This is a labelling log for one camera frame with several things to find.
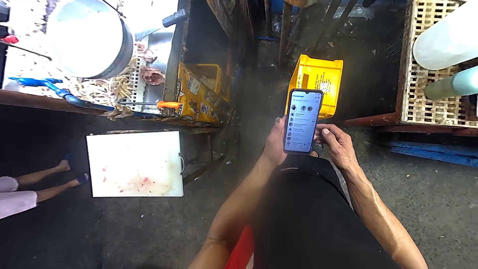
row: forearm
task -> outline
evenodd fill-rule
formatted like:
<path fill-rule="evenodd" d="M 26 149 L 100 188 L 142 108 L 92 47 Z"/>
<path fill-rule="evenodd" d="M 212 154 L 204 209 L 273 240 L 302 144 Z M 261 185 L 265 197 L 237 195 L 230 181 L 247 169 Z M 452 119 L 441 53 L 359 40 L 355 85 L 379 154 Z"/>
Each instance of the forearm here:
<path fill-rule="evenodd" d="M 392 259 L 402 268 L 427 268 L 420 250 L 380 199 L 360 166 L 345 169 L 342 174 L 355 212 Z"/>
<path fill-rule="evenodd" d="M 233 249 L 243 228 L 250 223 L 262 189 L 274 167 L 265 158 L 259 158 L 249 175 L 219 209 L 207 234 L 207 240 L 221 241 L 229 249 Z"/>

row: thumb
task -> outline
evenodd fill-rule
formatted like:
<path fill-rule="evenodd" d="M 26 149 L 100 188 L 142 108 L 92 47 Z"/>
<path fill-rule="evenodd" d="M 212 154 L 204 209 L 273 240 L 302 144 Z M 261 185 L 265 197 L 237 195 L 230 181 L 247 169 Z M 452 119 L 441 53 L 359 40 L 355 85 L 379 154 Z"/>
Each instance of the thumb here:
<path fill-rule="evenodd" d="M 277 117 L 275 119 L 274 128 L 283 129 L 285 124 L 285 117 L 286 117 L 285 115 L 282 118 Z"/>
<path fill-rule="evenodd" d="M 340 144 L 337 142 L 335 135 L 331 133 L 328 129 L 325 129 L 325 128 L 322 129 L 322 137 L 324 138 L 327 145 L 329 145 L 331 149 L 340 147 Z"/>

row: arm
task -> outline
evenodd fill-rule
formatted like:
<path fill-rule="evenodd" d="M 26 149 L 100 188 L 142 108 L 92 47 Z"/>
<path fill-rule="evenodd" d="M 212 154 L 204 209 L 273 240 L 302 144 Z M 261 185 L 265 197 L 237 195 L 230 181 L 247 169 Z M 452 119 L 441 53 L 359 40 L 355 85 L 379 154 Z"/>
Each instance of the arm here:
<path fill-rule="evenodd" d="M 277 118 L 256 165 L 216 214 L 203 247 L 190 269 L 223 269 L 242 230 L 251 221 L 262 189 L 272 170 L 287 156 L 283 152 L 285 117 Z"/>
<path fill-rule="evenodd" d="M 402 268 L 428 268 L 410 235 L 360 168 L 350 136 L 333 124 L 318 124 L 315 134 L 317 141 L 329 145 L 332 161 L 347 183 L 355 212 L 392 259 Z"/>

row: smartphone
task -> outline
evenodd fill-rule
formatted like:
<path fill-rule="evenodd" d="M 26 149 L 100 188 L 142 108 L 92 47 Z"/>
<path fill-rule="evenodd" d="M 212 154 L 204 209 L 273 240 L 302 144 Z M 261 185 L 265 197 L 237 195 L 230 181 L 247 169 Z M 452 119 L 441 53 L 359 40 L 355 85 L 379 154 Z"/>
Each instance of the smartphone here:
<path fill-rule="evenodd" d="M 309 154 L 315 134 L 315 124 L 322 107 L 321 90 L 292 89 L 287 106 L 284 132 L 284 152 Z"/>

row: meat scraps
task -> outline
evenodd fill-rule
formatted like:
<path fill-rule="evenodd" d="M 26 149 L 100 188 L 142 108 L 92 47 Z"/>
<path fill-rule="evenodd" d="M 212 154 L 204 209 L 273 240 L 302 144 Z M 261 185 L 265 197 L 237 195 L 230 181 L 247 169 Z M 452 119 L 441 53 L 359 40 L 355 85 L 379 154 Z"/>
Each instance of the meat scraps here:
<path fill-rule="evenodd" d="M 141 66 L 140 75 L 144 82 L 151 85 L 164 83 L 166 76 L 154 67 Z"/>
<path fill-rule="evenodd" d="M 158 57 L 155 56 L 153 52 L 146 48 L 143 44 L 135 43 L 134 45 L 138 48 L 137 56 L 143 58 L 145 61 L 152 63 Z"/>

